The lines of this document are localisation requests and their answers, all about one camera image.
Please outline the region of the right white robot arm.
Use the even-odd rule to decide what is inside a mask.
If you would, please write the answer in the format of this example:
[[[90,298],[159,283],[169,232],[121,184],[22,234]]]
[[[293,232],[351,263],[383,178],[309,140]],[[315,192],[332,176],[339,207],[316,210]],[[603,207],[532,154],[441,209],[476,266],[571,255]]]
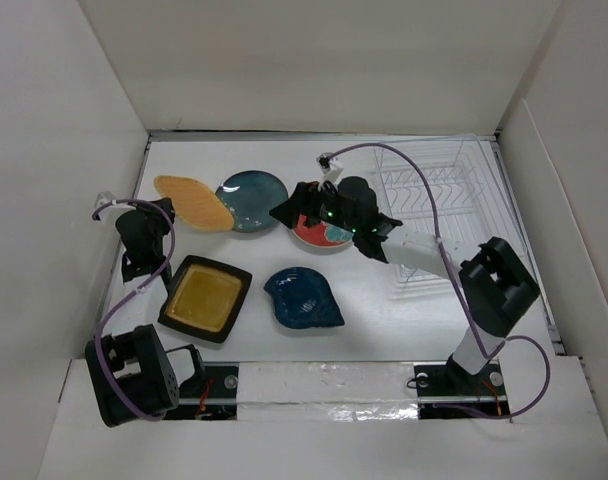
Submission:
[[[347,177],[337,185],[300,182],[269,214],[289,229],[301,220],[309,226],[325,222],[351,233],[367,258],[453,282],[469,323],[445,371],[447,384],[458,393],[481,383],[482,370],[541,293],[506,240],[492,237],[470,245],[416,231],[382,213],[375,192],[361,177]]]

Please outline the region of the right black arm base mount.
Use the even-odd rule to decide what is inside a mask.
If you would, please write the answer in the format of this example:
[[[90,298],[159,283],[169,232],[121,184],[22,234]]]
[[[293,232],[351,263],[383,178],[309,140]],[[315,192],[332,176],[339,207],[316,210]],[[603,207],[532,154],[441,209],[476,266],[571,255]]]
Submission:
[[[498,361],[476,375],[451,360],[416,363],[406,387],[416,394],[422,420],[473,418],[470,411],[492,418],[511,413]]]

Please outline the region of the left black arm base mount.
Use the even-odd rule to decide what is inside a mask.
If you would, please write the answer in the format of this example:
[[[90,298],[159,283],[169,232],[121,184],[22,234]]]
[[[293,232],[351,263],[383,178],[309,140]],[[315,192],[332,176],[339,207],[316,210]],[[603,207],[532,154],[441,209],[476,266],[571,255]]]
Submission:
[[[238,363],[206,363],[205,379],[200,384],[193,379],[181,384],[179,405],[165,420],[235,420],[238,385]]]

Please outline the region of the orange woven bamboo plate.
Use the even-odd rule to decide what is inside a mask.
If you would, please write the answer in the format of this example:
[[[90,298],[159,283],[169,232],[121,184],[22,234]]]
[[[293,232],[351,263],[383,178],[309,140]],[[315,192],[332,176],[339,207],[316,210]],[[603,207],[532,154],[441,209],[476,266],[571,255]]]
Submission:
[[[159,175],[153,184],[162,197],[172,201],[176,215],[188,226],[205,232],[233,229],[232,214],[204,183],[189,177]]]

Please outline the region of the round dark teal plate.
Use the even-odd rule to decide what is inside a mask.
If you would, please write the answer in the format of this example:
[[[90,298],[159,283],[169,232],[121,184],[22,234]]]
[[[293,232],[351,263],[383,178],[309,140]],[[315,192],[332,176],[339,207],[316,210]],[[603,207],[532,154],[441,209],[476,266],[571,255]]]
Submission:
[[[259,170],[236,173],[215,191],[233,217],[233,230],[255,233],[270,228],[275,220],[269,212],[288,199],[284,183],[275,175]]]

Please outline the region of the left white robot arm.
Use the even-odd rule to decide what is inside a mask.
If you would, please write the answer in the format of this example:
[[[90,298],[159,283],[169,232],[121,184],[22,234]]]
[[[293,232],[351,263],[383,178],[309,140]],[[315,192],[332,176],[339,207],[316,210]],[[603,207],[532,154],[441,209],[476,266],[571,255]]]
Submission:
[[[121,281],[115,287],[119,299],[85,347],[100,416],[109,427],[161,420],[181,399],[209,394],[213,384],[198,350],[190,345],[165,350],[153,324],[171,281],[171,200],[118,200],[102,194],[92,218],[102,221],[118,207],[124,210],[114,222],[124,248]]]

